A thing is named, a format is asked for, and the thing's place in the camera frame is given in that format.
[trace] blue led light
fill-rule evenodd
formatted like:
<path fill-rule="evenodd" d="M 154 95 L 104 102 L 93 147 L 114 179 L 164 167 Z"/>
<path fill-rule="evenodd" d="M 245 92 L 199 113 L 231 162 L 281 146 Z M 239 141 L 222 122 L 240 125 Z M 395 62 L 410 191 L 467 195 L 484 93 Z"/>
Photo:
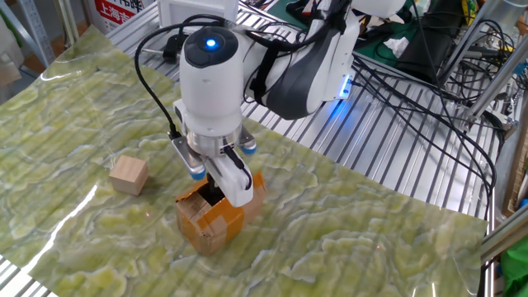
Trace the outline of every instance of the blue led light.
<path fill-rule="evenodd" d="M 215 41 L 215 40 L 207 40 L 207 41 L 205 42 L 205 44 L 206 44 L 208 47 L 213 48 L 213 47 L 216 46 L 216 41 Z"/>
<path fill-rule="evenodd" d="M 343 84 L 341 86 L 341 91 L 339 92 L 340 97 L 347 98 L 350 92 L 350 89 L 348 89 L 348 80 L 350 79 L 350 74 L 345 76 L 345 79 L 343 80 Z"/>

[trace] table surface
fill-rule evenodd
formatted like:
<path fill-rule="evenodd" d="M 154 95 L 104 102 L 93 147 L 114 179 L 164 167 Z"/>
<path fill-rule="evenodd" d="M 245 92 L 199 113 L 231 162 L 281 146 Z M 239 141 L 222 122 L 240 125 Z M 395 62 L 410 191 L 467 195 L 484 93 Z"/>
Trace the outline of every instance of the table surface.
<path fill-rule="evenodd" d="M 238 23 L 246 26 L 259 27 L 269 21 L 274 21 L 271 16 L 257 16 L 243 7 L 238 14 Z M 158 9 L 156 5 L 152 5 L 112 31 L 108 37 L 118 48 L 133 56 L 138 43 L 158 28 Z M 287 27 L 273 27 L 269 30 L 284 35 L 291 41 L 295 38 L 295 32 Z M 168 37 L 169 35 L 161 35 L 147 47 L 159 50 Z M 161 58 L 148 54 L 143 54 L 141 62 L 175 82 L 179 81 L 177 65 L 167 64 Z M 405 80 L 387 78 L 386 81 L 429 110 L 441 113 L 439 98 L 426 88 Z M 389 99 L 396 106 L 407 105 L 397 98 Z M 388 188 L 433 205 L 481 219 L 484 217 L 487 202 L 483 183 L 467 169 L 458 166 L 444 153 L 419 138 L 390 108 L 374 99 L 363 87 L 352 88 L 348 100 L 325 102 L 317 112 L 301 120 L 283 120 L 255 103 L 244 103 L 242 109 L 245 116 L 267 128 Z M 460 147 L 452 131 L 431 117 L 413 112 L 404 112 L 403 115 L 435 144 L 469 163 L 469 155 Z M 493 129 L 476 125 L 469 136 L 493 160 L 497 158 L 498 140 Z M 472 153 L 484 165 L 482 156 L 476 150 Z M 1 256 L 0 295 L 54 296 Z"/>

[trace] green marble-patterned mat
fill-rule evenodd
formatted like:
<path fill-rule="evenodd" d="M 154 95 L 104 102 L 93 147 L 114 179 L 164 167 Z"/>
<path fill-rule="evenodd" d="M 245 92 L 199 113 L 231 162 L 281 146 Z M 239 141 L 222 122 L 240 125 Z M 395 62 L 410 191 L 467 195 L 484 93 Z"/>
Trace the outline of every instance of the green marble-patterned mat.
<path fill-rule="evenodd" d="M 145 77 L 166 106 L 173 82 Z M 177 229 L 191 185 L 130 58 L 93 28 L 0 106 L 0 253 L 67 296 L 464 296 L 486 223 L 402 196 L 246 121 L 264 210 L 209 258 Z M 140 197 L 108 174 L 148 162 Z"/>

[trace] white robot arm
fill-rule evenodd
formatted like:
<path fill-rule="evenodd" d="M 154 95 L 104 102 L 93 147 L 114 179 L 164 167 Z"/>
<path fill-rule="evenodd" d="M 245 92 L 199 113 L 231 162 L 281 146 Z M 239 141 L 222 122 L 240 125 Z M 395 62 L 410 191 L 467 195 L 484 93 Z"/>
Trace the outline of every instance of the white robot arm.
<path fill-rule="evenodd" d="M 382 12 L 372 12 L 371 0 L 357 0 L 365 13 L 382 17 L 394 14 L 404 0 L 386 2 L 390 5 L 377 5 Z M 322 0 L 318 15 L 308 45 L 286 46 L 266 34 L 223 27 L 202 28 L 183 45 L 182 99 L 174 102 L 183 136 L 172 143 L 193 178 L 208 172 L 234 207 L 253 196 L 252 175 L 235 151 L 257 149 L 242 125 L 244 94 L 287 120 L 315 112 L 323 101 L 348 97 L 360 19 L 343 0 Z"/>

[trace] wooden cube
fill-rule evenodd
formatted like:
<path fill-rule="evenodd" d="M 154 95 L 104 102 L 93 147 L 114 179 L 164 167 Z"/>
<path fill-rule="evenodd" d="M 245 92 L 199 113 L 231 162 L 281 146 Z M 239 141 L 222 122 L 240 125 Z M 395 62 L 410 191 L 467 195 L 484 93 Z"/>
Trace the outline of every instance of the wooden cube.
<path fill-rule="evenodd" d="M 120 156 L 110 171 L 110 180 L 116 191 L 139 195 L 149 177 L 147 163 L 137 158 Z"/>

